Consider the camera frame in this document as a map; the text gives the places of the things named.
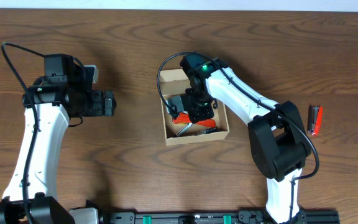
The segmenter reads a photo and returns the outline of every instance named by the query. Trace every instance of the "green connector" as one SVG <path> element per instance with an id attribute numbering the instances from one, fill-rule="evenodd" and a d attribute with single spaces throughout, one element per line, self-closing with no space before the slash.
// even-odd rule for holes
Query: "green connector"
<path id="1" fill-rule="evenodd" d="M 223 224 L 231 224 L 231 215 L 224 215 L 223 216 Z"/>
<path id="2" fill-rule="evenodd" d="M 152 217 L 143 217 L 143 224 L 152 224 Z"/>

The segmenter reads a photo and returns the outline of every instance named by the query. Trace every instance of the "wood grain surface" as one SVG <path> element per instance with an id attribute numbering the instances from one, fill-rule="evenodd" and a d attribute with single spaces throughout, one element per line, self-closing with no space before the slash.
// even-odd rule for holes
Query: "wood grain surface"
<path id="1" fill-rule="evenodd" d="M 310 103 L 324 106 L 313 138 L 320 170 L 300 182 L 298 202 L 358 223 L 358 13 L 6 9 L 3 41 L 96 64 L 94 87 L 115 92 L 114 117 L 86 118 L 65 133 L 57 175 L 65 208 L 86 199 L 138 212 L 265 206 L 265 177 L 232 111 L 224 141 L 165 146 L 156 72 L 169 55 L 197 50 L 228 61 L 261 94 L 294 102 L 305 124 Z M 42 75 L 41 58 L 8 54 L 27 84 Z M 24 132 L 22 94 L 0 49 L 0 199 Z M 313 168 L 309 157 L 304 173 Z"/>

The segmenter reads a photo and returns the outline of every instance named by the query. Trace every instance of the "red object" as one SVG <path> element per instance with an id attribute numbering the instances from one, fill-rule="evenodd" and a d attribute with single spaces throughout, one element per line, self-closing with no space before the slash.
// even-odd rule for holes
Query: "red object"
<path id="1" fill-rule="evenodd" d="M 320 106 L 318 108 L 316 125 L 314 126 L 314 130 L 313 130 L 313 133 L 311 135 L 313 135 L 313 136 L 318 135 L 318 133 L 320 132 L 320 127 L 321 127 L 321 121 L 322 120 L 323 120 L 323 107 Z"/>
<path id="2" fill-rule="evenodd" d="M 188 124 L 191 123 L 189 115 L 185 113 L 179 113 L 179 116 L 176 119 L 172 119 L 174 124 Z M 206 127 L 216 127 L 215 120 L 206 119 L 205 121 L 198 121 L 196 124 L 206 126 Z"/>

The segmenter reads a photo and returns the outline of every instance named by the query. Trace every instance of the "white wall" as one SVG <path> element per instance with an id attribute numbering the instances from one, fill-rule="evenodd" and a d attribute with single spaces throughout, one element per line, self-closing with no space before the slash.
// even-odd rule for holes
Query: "white wall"
<path id="1" fill-rule="evenodd" d="M 0 0 L 0 8 L 358 12 L 358 0 Z"/>

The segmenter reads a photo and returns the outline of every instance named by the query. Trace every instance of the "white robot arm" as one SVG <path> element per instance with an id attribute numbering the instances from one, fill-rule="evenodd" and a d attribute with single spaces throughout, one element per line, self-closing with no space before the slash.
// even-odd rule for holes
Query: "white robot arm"
<path id="1" fill-rule="evenodd" d="M 262 96 L 241 81 L 225 62 L 218 58 L 207 58 L 205 62 L 205 58 L 191 53 L 180 62 L 191 89 L 168 100 L 170 113 L 174 117 L 176 113 L 187 111 L 190 120 L 196 123 L 213 117 L 211 102 L 214 100 L 222 101 L 235 112 L 249 127 L 252 158 L 267 177 L 266 210 L 277 223 L 289 221 L 290 216 L 295 217 L 300 210 L 296 202 L 296 178 L 301 175 L 310 148 L 303 144 L 303 139 L 293 132 L 290 124 L 272 111 L 278 110 L 278 114 L 291 117 L 303 128 L 296 106 L 290 102 L 280 105 Z M 272 131 L 277 128 L 284 128 L 285 132 L 274 137 Z"/>
<path id="2" fill-rule="evenodd" d="M 260 100 L 263 104 L 274 108 L 278 103 L 270 100 L 261 94 L 257 93 L 250 86 L 241 81 L 229 67 L 223 69 L 232 80 L 229 80 L 223 75 L 222 71 L 216 70 L 206 79 L 206 87 L 208 93 L 228 106 L 240 119 L 248 125 L 256 116 L 263 116 L 270 111 L 259 106 L 256 102 L 241 93 L 231 82 L 236 82 L 244 91 L 253 95 L 254 98 Z M 267 178 L 267 192 L 268 200 L 266 203 L 266 210 L 270 216 L 277 222 L 287 222 L 290 216 L 291 205 L 291 180 L 294 177 L 299 177 L 302 169 L 296 169 L 287 174 L 284 179 L 278 182 L 275 179 Z M 299 212 L 297 200 L 297 184 L 295 186 L 295 194 L 293 197 L 293 213 L 294 217 Z"/>
<path id="3" fill-rule="evenodd" d="M 26 87 L 5 45 L 43 57 L 45 75 Z M 82 123 L 83 117 L 114 115 L 112 91 L 93 90 L 98 69 L 71 55 L 42 55 L 10 43 L 2 43 L 2 52 L 25 91 L 25 130 L 14 174 L 0 202 L 0 223 L 20 223 L 25 216 L 29 223 L 98 223 L 97 209 L 69 214 L 57 202 L 57 168 L 70 118 L 80 118 Z"/>

